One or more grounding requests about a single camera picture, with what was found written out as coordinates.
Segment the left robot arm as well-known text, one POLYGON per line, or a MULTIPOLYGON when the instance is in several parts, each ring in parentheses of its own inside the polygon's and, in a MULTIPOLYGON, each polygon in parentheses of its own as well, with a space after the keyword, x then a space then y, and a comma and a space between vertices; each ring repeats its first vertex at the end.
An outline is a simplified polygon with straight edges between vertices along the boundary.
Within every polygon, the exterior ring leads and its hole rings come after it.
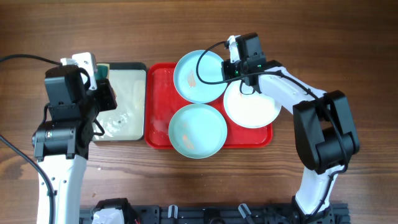
POLYGON ((44 174, 39 177, 37 223, 78 223, 83 176, 93 125, 102 111, 117 107, 109 80, 83 81, 89 73, 76 65, 47 70, 49 98, 43 119, 32 136, 34 157, 44 174))

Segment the green yellow sponge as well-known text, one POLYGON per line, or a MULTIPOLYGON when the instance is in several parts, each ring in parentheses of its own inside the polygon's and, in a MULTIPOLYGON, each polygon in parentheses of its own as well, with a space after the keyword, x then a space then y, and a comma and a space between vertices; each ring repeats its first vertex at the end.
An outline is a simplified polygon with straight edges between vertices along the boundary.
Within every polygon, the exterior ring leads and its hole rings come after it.
POLYGON ((97 63, 97 71, 95 72, 96 80, 104 80, 109 77, 110 64, 108 63, 97 63))

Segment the light blue plate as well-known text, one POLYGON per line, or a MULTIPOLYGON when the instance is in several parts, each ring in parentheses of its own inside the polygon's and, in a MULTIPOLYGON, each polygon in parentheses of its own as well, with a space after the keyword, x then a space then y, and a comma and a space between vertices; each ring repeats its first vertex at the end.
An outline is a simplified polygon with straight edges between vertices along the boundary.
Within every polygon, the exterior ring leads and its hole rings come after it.
MULTIPOLYGON (((201 82, 196 73, 196 65, 204 50, 195 50, 184 55, 174 70, 174 85, 179 95, 191 103, 209 103, 223 94, 227 83, 208 85, 201 82)), ((221 63, 223 59, 214 52, 207 52, 199 65, 200 78, 206 82, 223 80, 221 63)))

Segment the mint green plate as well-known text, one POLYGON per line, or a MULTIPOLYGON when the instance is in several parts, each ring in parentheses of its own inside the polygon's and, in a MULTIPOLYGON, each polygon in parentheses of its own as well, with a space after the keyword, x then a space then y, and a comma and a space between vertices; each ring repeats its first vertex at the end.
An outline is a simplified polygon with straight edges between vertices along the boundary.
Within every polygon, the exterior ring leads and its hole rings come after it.
POLYGON ((228 127, 223 115, 214 107, 190 104, 172 116, 168 134, 178 153, 191 159, 204 159, 224 146, 228 127))

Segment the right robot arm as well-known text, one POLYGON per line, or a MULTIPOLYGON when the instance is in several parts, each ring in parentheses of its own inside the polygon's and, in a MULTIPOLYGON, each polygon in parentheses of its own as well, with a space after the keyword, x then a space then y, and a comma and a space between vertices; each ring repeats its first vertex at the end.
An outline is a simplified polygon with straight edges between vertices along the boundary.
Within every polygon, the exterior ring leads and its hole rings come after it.
POLYGON ((309 223, 330 208, 329 197, 339 174, 359 151, 349 103, 339 90, 325 92, 291 75, 278 61, 266 60, 256 33, 232 35, 222 42, 229 59, 222 63, 224 82, 242 81, 267 95, 294 119, 295 145, 304 165, 294 204, 309 223))

